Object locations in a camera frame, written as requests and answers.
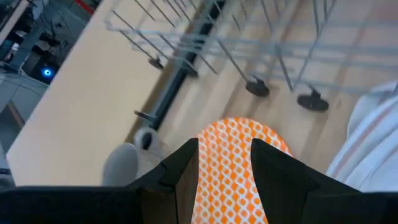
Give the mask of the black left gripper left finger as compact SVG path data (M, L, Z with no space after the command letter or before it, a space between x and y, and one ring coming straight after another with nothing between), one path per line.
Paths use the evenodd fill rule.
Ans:
M0 224L190 224L197 138L122 187L16 187L0 193Z

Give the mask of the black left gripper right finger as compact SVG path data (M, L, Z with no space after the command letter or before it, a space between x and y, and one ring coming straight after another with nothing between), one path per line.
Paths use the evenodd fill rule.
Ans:
M269 224L398 224L398 192L362 193L258 138L251 166Z

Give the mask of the white plate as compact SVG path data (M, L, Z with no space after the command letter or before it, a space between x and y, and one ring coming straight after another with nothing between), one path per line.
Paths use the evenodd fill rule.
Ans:
M290 154L273 129L249 118L215 121L198 135L199 176L192 224L268 224L251 167L251 141Z

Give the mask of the grey speckled mug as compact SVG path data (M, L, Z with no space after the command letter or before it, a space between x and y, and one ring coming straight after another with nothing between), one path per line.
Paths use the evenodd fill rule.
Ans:
M122 143L107 158L103 166L102 186L127 186L148 173L172 151L163 143L158 132L141 128L132 143Z

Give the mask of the white striped dish towel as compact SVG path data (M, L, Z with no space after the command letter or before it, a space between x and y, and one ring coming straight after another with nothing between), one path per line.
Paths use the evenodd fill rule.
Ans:
M398 192L398 81L359 98L326 175L362 192Z

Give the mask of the beige side table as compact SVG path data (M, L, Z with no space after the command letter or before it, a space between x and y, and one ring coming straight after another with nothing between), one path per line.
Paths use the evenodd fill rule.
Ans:
M202 0L102 0L6 154L14 183L99 185L109 154L169 86L148 61L190 30Z

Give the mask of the black computer blue light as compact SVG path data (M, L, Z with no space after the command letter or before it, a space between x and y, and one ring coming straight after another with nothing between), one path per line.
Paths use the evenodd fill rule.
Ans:
M54 61L41 58L31 70L29 76L44 84L50 84L56 76L59 64Z

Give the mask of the black table edge rail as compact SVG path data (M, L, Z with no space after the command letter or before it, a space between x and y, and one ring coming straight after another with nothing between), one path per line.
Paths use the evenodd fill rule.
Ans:
M178 56L182 57L181 61L174 60L167 66L172 70L172 80L169 81L150 113L134 112L142 120L143 125L148 124L150 128L158 130L185 79L198 77L198 72L193 67L193 64L198 59L206 63L204 56L202 56L203 48L211 30L215 26L215 22L222 14L225 4L226 0L206 0L205 9L202 10L199 18L192 23L193 37L184 37L175 51Z

